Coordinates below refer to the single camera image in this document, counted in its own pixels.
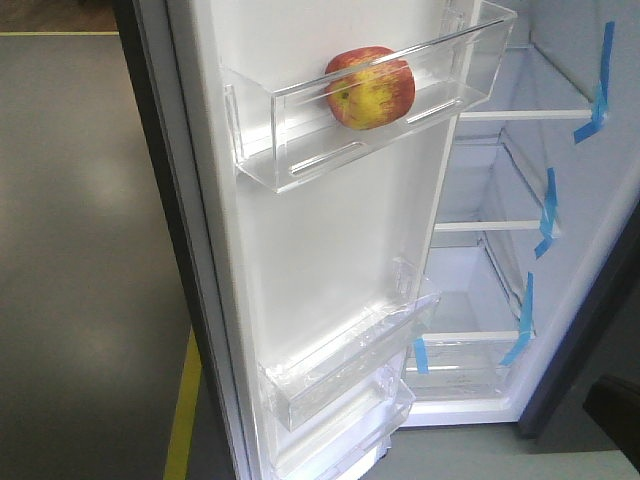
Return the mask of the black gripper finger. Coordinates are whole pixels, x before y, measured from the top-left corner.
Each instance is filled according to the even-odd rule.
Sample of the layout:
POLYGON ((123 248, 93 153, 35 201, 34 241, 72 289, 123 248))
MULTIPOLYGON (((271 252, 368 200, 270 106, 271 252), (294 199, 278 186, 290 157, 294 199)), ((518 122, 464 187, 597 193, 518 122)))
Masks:
POLYGON ((590 388, 583 409, 627 458, 639 457, 639 385, 603 375, 590 388))

